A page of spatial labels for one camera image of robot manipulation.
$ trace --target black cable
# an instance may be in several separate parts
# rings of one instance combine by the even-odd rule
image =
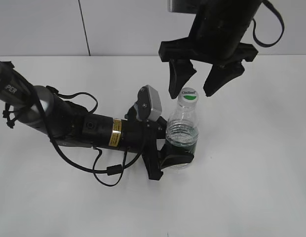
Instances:
[[[255,19],[253,19],[253,22],[254,22],[254,28],[253,28],[253,38],[254,38],[254,41],[256,44],[258,44],[260,47],[264,47],[264,48],[268,48],[268,47],[272,47],[274,46],[275,44],[277,44],[280,39],[282,38],[283,36],[283,33],[285,31],[285,23],[282,19],[282,16],[281,14],[279,13],[279,11],[277,11],[277,9],[271,4],[270,1],[268,0],[263,0],[263,4],[270,10],[272,11],[273,14],[275,14],[275,16],[278,18],[280,24],[281,24],[281,28],[282,28],[282,31],[281,31],[281,34],[280,34],[280,37],[274,42],[274,43],[263,43],[261,42],[257,37],[256,37],[256,21]]]
[[[30,94],[31,94],[31,97],[32,97],[32,102],[34,102],[34,104],[36,105],[41,117],[42,117],[42,120],[43,120],[43,123],[44,123],[44,126],[45,126],[45,129],[46,129],[46,132],[47,132],[47,135],[50,139],[50,142],[52,143],[54,149],[56,150],[56,152],[59,154],[59,156],[65,161],[67,162],[68,164],[70,164],[71,166],[77,168],[77,169],[80,169],[82,171],[85,171],[85,172],[88,172],[88,173],[96,173],[96,174],[107,174],[107,171],[106,170],[93,170],[93,169],[89,169],[89,168],[86,168],[84,166],[81,166],[79,164],[76,164],[75,162],[73,162],[72,160],[70,160],[69,158],[67,158],[67,156],[61,151],[59,145],[57,144],[55,138],[53,137],[53,134],[52,134],[52,131],[51,131],[51,128],[50,128],[50,125],[49,125],[49,122],[46,118],[46,115],[45,115],[45,112],[44,112],[44,109],[42,107],[42,104],[40,102],[40,99],[38,97],[38,94],[36,92],[36,90],[34,89],[34,86],[29,83],[25,78],[23,78],[19,73],[17,73],[19,75],[19,79],[22,81],[22,83],[25,85],[25,87],[27,87],[27,89],[30,91]],[[143,143],[142,143],[142,146],[141,146],[141,149],[140,151],[137,153],[137,155],[135,156],[135,158],[125,166],[125,168],[128,168],[130,167],[132,164],[134,164],[134,162],[136,162],[136,160],[139,158],[139,156],[141,155],[142,151],[143,151],[143,148],[145,146],[145,139],[143,138]]]
[[[89,94],[87,92],[78,92],[78,93],[75,93],[75,94],[72,94],[72,95],[63,95],[63,94],[60,94],[59,91],[56,88],[52,87],[52,86],[47,85],[46,88],[48,90],[50,90],[52,93],[54,93],[57,96],[59,96],[60,98],[67,99],[67,100],[73,99],[73,98],[75,98],[75,97],[77,97],[79,95],[88,95],[89,97],[91,97],[96,102],[96,105],[94,106],[94,108],[91,111],[88,112],[89,114],[94,113],[96,111],[97,107],[98,107],[97,99],[93,95],[91,95],[91,94]]]
[[[99,160],[100,156],[101,156],[102,153],[103,153],[103,151],[100,150],[100,149],[98,149],[98,148],[94,148],[94,149],[95,149],[95,150],[98,150],[99,154],[98,154],[98,156],[96,157],[96,159],[95,159],[95,161],[94,161],[94,164],[93,164],[93,171],[95,171],[96,163],[97,163],[97,161]],[[103,185],[105,185],[105,186],[107,186],[107,187],[116,186],[116,185],[120,182],[120,180],[121,180],[121,178],[122,178],[122,176],[123,176],[123,172],[124,172],[124,169],[125,169],[125,162],[126,162],[126,160],[127,160],[127,154],[128,154],[128,150],[126,150],[126,151],[124,152],[123,161],[122,161],[122,170],[121,170],[121,173],[120,173],[120,176],[119,176],[119,179],[117,180],[117,182],[115,182],[114,184],[107,184],[107,183],[104,183],[103,181],[101,181],[101,180],[97,177],[97,174],[96,174],[95,172],[93,172],[93,175],[94,175],[95,179],[96,179],[99,183],[101,183],[101,184],[103,184]]]

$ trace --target white wall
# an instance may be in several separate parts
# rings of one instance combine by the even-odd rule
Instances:
[[[77,0],[0,0],[1,55],[87,55]]]
[[[162,40],[186,37],[194,15],[167,12],[167,0],[80,0],[92,55],[157,55]],[[286,25],[261,54],[306,54],[306,0],[271,0]],[[276,17],[262,6],[257,35],[273,42]],[[243,41],[253,43],[252,26]],[[87,55],[78,0],[0,1],[0,55]]]

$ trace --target black strap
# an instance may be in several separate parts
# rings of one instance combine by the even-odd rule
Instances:
[[[281,24],[281,28],[282,28],[282,31],[281,31],[281,35],[280,37],[274,42],[274,43],[263,43],[261,42],[259,39],[257,39],[256,37],[256,21],[255,19],[253,19],[253,22],[254,22],[254,28],[253,28],[253,38],[254,38],[254,41],[256,42],[256,44],[258,44],[260,47],[264,47],[264,48],[268,48],[268,47],[272,47],[274,46],[275,44],[277,44],[280,39],[282,38],[283,36],[283,33],[285,31],[285,23],[282,19],[282,16],[281,14],[279,13],[279,11],[276,10],[276,8],[271,4],[270,1],[268,0],[263,0],[263,4],[273,13],[275,14],[275,16],[278,18],[280,24]]]
[[[14,128],[15,122],[22,116],[22,114],[30,108],[30,106],[25,106],[20,110],[9,111],[10,104],[5,103],[5,110],[3,111],[3,118],[7,119],[7,126],[10,128]],[[19,112],[13,119],[10,119],[10,114]]]
[[[96,111],[97,107],[98,107],[97,99],[93,95],[91,95],[87,92],[78,92],[78,93],[75,93],[73,95],[63,95],[63,94],[60,94],[59,91],[52,86],[47,85],[46,88],[49,89],[52,93],[59,96],[60,98],[67,99],[67,100],[73,99],[73,98],[77,97],[78,95],[88,95],[89,97],[91,97],[96,102],[95,107],[91,111],[88,112],[89,114],[94,113]]]

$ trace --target water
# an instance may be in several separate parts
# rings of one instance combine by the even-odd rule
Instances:
[[[174,146],[189,147],[198,139],[198,130],[188,121],[171,121],[166,130],[166,139]]]
[[[198,130],[193,127],[190,122],[179,120],[171,121],[166,130],[166,145],[173,146],[179,153],[194,154],[198,139]],[[189,165],[179,164],[172,168],[183,169]]]

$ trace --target white table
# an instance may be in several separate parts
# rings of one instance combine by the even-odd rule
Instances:
[[[93,94],[98,114],[123,118],[146,84],[159,91],[165,118],[176,105],[158,57],[0,60],[33,84]],[[0,237],[306,237],[306,56],[258,56],[211,98],[202,90],[210,65],[194,65],[187,86],[201,96],[196,158],[159,182],[139,160],[118,186],[100,185],[58,157],[44,134],[6,127],[0,101]],[[74,101],[93,106],[84,96]],[[64,151],[89,167],[97,155]],[[104,150],[98,168],[121,160]]]

